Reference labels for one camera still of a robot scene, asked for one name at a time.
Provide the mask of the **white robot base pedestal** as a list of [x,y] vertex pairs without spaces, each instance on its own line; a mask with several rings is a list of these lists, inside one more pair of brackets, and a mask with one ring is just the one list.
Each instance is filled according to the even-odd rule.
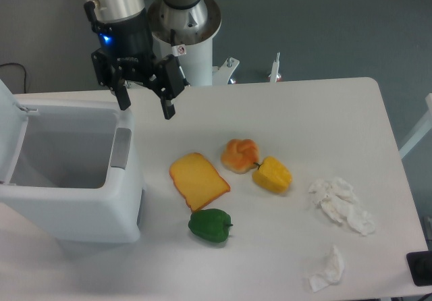
[[213,83],[213,38],[221,26],[214,0],[154,0],[148,18],[158,58],[177,56],[193,86]]

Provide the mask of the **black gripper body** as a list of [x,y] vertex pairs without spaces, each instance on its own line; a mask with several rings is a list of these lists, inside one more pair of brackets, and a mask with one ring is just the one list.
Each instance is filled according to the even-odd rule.
[[87,1],[84,10],[111,64],[123,70],[125,80],[149,88],[155,54],[144,4],[138,5],[137,13],[113,22],[97,20],[94,1]]

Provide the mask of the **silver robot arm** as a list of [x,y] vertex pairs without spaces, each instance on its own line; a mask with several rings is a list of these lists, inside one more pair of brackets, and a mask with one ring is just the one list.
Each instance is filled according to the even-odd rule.
[[171,119],[173,100],[187,81],[177,57],[156,58],[144,0],[86,0],[84,10],[100,42],[91,55],[98,83],[122,111],[131,105],[126,82],[140,84],[160,98],[165,119]]

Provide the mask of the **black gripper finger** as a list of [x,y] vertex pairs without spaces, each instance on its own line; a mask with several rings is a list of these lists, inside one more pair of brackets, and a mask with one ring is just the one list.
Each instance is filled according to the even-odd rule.
[[102,48],[94,51],[91,57],[97,82],[101,86],[106,86],[114,94],[120,110],[125,111],[131,102],[125,86],[123,70],[111,64],[109,56]]
[[176,114],[173,100],[187,85],[188,81],[176,56],[169,54],[153,66],[148,87],[160,98],[165,119],[169,120]]

